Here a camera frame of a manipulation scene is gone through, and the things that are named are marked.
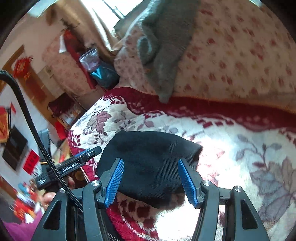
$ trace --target person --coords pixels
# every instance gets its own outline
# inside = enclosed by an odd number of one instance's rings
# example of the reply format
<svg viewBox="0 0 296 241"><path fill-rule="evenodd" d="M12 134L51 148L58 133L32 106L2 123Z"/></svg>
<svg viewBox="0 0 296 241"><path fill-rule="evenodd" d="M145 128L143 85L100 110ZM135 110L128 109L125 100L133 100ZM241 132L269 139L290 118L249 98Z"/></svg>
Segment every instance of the person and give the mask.
<svg viewBox="0 0 296 241"><path fill-rule="evenodd" d="M75 182L71 177L68 177L68 185L70 189L75 188ZM55 195L56 193L54 192L48 192L42 196L39 196L39 202L41 203L44 210L46 210L46 208L48 207L50 202L53 200ZM32 223L18 224L18 223L3 222L3 224L14 241L30 241L33 237L33 234L42 216L43 216L43 213L41 210L39 210Z"/></svg>

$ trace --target hand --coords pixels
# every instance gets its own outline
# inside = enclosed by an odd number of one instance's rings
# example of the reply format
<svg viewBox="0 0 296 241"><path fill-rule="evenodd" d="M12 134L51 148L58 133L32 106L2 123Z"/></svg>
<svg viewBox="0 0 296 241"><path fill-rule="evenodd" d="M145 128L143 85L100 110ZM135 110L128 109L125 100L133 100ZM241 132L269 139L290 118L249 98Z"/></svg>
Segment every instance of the hand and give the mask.
<svg viewBox="0 0 296 241"><path fill-rule="evenodd" d="M71 177L68 177L68 186L71 190L75 188L75 182ZM45 210L47 209L50 202L54 199L55 195L55 192L48 192L45 193L43 196L39 196L39 201L41 202Z"/></svg>

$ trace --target bed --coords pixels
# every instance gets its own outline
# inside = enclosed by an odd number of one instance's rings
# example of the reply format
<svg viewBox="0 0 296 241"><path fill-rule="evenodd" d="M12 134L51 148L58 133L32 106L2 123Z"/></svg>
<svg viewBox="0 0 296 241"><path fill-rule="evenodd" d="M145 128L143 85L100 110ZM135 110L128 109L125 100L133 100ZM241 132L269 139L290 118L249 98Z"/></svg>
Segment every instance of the bed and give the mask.
<svg viewBox="0 0 296 241"><path fill-rule="evenodd" d="M71 151L104 150L120 130L161 131L199 143L203 179L243 187L270 240L284 241L296 221L296 44L270 10L249 1L203 0L197 18L168 104L143 77L135 53L142 33L130 28L115 60L120 83L71 128ZM99 159L82 168L88 182L99 178ZM118 193L107 213L125 240L190 240L199 210L180 196L172 196L171 207L158 210ZM221 206L216 240L224 220Z"/></svg>

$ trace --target floral blanket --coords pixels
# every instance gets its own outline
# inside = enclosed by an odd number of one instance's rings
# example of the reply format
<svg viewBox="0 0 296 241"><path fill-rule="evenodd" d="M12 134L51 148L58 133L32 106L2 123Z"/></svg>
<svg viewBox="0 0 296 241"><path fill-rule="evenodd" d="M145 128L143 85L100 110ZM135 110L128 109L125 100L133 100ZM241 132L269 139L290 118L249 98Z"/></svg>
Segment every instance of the floral blanket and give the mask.
<svg viewBox="0 0 296 241"><path fill-rule="evenodd" d="M157 96L124 87L107 92L72 127L73 154L104 147L120 130L173 133L203 146L197 170L219 187L243 187L258 211L270 240L284 241L296 221L296 116L279 109L245 104ZM100 155L83 171L98 179ZM158 210L121 193L107 210L125 240L190 240L199 210L173 196L173 210ZM220 206L216 240L221 240Z"/></svg>

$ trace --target black garment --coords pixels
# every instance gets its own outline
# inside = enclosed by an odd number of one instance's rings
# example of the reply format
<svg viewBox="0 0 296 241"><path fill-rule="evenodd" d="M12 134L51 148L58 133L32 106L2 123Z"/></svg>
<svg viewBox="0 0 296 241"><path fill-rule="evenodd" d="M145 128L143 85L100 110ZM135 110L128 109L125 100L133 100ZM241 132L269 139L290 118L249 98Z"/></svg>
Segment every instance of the black garment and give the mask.
<svg viewBox="0 0 296 241"><path fill-rule="evenodd" d="M118 191L155 208L169 204L171 195L184 193L178 160L196 168L202 146L182 137L153 131L120 131L105 147L96 174L109 170L119 157L124 173Z"/></svg>

